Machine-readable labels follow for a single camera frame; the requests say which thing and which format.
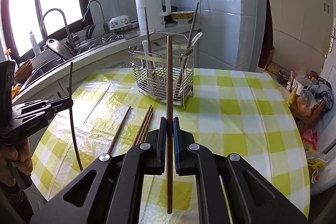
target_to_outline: yellow and white tablecloth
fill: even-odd
[[[112,155],[126,153],[149,105],[150,130],[159,127],[166,105],[139,93],[132,70],[94,72],[73,94],[73,119],[80,158],[87,167],[106,153],[128,106],[132,110]],[[194,96],[185,110],[174,107],[182,130],[213,153],[238,153],[306,216],[310,180],[305,152],[290,110],[267,73],[194,69]],[[79,173],[69,111],[60,112],[33,155],[32,179],[51,199]],[[145,176],[139,223],[198,223],[194,176],[174,174],[173,214],[166,213],[166,182]]]

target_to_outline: wire basket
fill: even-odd
[[[183,34],[177,33],[162,33],[166,35],[179,35],[187,37]],[[165,42],[151,42],[151,45],[159,45],[166,47]],[[144,93],[153,98],[157,98],[162,102],[167,100],[167,57],[166,52],[158,53],[152,51],[147,53],[145,51],[138,51],[139,45],[129,47],[129,54],[131,56],[131,64],[133,67],[133,74],[135,82],[138,86],[139,92]],[[178,84],[178,78],[183,72],[183,77]],[[173,104],[179,105],[183,110],[185,99],[188,95],[193,96],[194,88],[194,48],[189,49],[180,44],[173,44]]]

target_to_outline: curved metal faucet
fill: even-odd
[[[109,28],[109,25],[107,24],[107,22],[105,21],[105,17],[104,17],[103,9],[101,8],[101,4],[100,4],[100,2],[99,2],[98,0],[90,0],[89,4],[87,5],[87,10],[86,10],[86,12],[85,12],[85,14],[84,14],[83,21],[85,20],[85,17],[86,17],[86,15],[87,15],[87,12],[88,12],[89,9],[90,9],[90,4],[91,4],[91,2],[93,2],[93,1],[95,1],[95,2],[97,2],[97,3],[99,4],[100,11],[101,11],[101,15],[102,15],[102,17],[103,17],[103,27],[104,27],[105,34],[109,34],[109,33],[110,33],[110,28]]]
[[[52,9],[48,10],[48,11],[43,15],[43,17],[42,17],[42,19],[41,19],[41,23],[40,23],[40,29],[41,29],[41,31],[42,31],[42,29],[43,29],[44,18],[45,18],[45,16],[46,16],[48,13],[50,13],[51,11],[58,11],[58,12],[61,13],[61,15],[62,15],[62,17],[63,17],[63,20],[64,20],[64,23],[65,23],[65,29],[67,30],[67,35],[68,35],[68,36],[67,36],[67,39],[69,40],[69,44],[73,47],[73,50],[75,50],[76,45],[75,45],[74,40],[77,41],[77,40],[79,39],[79,38],[78,38],[78,35],[73,36],[73,34],[70,33],[69,26],[68,26],[68,24],[67,24],[67,20],[66,20],[66,18],[65,18],[65,14],[63,13],[63,11],[62,11],[61,9],[52,8]]]

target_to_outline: window frame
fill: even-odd
[[[81,12],[82,12],[82,16],[84,15],[84,13],[86,11],[86,7],[87,7],[88,3],[89,3],[89,0],[79,0],[79,5],[80,5]],[[11,48],[11,54],[10,54],[11,58],[13,60],[15,60],[18,65],[20,65],[21,62],[25,62],[28,59],[34,58],[35,55],[34,55],[33,49],[30,49],[29,51],[27,51],[21,57],[18,54],[18,50],[17,50],[15,40],[14,40],[14,36],[13,36],[13,31],[12,31],[12,28],[11,28],[11,19],[10,19],[10,16],[9,16],[9,0],[1,0],[0,10],[1,10],[2,28],[3,28],[4,38],[5,38],[5,42],[6,42],[6,47]],[[37,19],[38,19],[39,22],[41,22],[43,14],[42,14],[42,10],[41,10],[40,0],[35,0],[35,10],[36,10],[36,14],[37,14]],[[86,26],[93,24],[91,13],[89,12],[87,14],[85,24],[81,24],[82,21],[83,21],[83,18],[76,21],[76,22],[71,23],[69,25],[70,32],[76,33],[78,31],[84,29]],[[67,31],[65,29],[65,26],[62,29],[60,29],[60,30],[48,35],[48,36],[45,32],[45,29],[42,29],[41,34],[42,34],[42,38],[43,38],[43,41],[41,41],[39,43],[39,46],[40,46],[41,50],[43,50],[43,46],[44,46],[45,41],[47,39],[55,38],[57,40],[61,40],[61,39],[67,37]]]

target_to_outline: silver screw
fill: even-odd
[[[197,143],[192,143],[189,145],[190,150],[199,150],[199,148],[200,148],[200,145]]]
[[[106,154],[106,153],[104,153],[104,154],[101,154],[100,156],[99,156],[99,160],[100,161],[108,161],[109,159],[111,158],[111,156],[109,155],[109,154]]]
[[[230,155],[230,160],[238,161],[238,160],[240,160],[240,156],[238,154],[231,154]]]
[[[150,149],[151,148],[151,145],[149,143],[142,143],[140,145],[140,149],[142,150],[147,150],[147,149]]]

